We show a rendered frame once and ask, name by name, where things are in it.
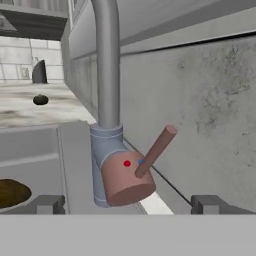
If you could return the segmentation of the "dark grey knife block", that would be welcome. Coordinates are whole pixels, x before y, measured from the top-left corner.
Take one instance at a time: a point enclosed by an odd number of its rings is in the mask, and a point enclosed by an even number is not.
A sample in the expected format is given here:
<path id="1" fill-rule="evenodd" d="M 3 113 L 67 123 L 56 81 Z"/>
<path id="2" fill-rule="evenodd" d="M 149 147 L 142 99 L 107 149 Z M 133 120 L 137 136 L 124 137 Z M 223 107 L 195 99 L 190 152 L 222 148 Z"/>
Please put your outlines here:
<path id="1" fill-rule="evenodd" d="M 39 61 L 33 68 L 32 71 L 32 82 L 33 83 L 42 83 L 47 84 L 47 74 L 45 61 Z"/>

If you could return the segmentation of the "dark green avocado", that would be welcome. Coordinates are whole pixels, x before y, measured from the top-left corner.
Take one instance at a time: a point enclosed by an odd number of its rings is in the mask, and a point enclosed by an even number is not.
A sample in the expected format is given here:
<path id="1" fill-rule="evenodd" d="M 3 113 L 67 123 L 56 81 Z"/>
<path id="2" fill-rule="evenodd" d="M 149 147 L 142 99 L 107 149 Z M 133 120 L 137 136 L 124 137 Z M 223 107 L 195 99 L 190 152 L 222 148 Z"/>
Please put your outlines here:
<path id="1" fill-rule="evenodd" d="M 45 95 L 38 94 L 33 98 L 35 105 L 46 105 L 49 102 L 49 98 Z"/>

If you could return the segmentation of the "grey range hood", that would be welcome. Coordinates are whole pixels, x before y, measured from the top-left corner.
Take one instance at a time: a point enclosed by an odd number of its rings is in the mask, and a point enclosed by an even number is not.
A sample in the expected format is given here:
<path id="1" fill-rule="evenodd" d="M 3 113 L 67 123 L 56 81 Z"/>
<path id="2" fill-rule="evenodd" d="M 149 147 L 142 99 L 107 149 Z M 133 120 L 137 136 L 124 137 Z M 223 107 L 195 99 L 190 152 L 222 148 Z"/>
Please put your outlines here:
<path id="1" fill-rule="evenodd" d="M 68 0 L 0 0 L 0 36 L 60 41 Z"/>

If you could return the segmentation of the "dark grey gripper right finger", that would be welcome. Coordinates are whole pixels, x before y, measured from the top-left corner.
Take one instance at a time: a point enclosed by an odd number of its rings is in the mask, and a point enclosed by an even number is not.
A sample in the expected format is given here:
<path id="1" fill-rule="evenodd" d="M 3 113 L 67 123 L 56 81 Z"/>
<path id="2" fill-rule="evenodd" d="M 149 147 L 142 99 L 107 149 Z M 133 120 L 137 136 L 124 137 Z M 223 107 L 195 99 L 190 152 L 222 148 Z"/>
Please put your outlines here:
<path id="1" fill-rule="evenodd" d="M 191 197 L 191 205 L 192 214 L 252 214 L 252 211 L 228 204 L 217 195 L 193 195 Z"/>

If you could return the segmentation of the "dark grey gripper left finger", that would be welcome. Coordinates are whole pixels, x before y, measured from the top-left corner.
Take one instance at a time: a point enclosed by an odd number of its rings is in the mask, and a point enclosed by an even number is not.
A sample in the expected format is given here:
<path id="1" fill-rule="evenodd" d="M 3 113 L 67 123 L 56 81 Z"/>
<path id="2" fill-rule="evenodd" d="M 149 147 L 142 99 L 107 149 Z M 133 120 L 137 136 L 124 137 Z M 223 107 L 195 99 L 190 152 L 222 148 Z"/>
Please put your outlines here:
<path id="1" fill-rule="evenodd" d="M 30 203 L 3 212 L 3 215 L 59 215 L 64 214 L 64 195 L 39 195 Z"/>

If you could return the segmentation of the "grey sink faucet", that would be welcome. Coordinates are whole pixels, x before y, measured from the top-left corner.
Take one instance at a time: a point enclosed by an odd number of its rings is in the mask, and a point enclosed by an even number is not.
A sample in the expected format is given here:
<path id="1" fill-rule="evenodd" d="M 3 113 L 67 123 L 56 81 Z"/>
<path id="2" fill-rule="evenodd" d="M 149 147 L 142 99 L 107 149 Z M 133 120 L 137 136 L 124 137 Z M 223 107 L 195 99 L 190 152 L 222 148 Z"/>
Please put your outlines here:
<path id="1" fill-rule="evenodd" d="M 93 196 L 99 207 L 137 203 L 156 190 L 135 176 L 142 155 L 123 143 L 120 122 L 120 29 L 116 0 L 91 0 L 96 23 L 98 121 L 90 126 Z"/>

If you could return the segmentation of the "brown round object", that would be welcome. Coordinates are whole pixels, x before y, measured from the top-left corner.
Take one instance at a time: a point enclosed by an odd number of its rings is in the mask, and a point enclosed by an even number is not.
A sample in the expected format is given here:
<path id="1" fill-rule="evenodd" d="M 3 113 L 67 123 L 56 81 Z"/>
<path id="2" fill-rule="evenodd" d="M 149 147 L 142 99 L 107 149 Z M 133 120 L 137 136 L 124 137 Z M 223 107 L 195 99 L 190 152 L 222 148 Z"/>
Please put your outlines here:
<path id="1" fill-rule="evenodd" d="M 32 195 L 28 186 L 12 179 L 0 179 L 0 209 L 27 201 Z"/>

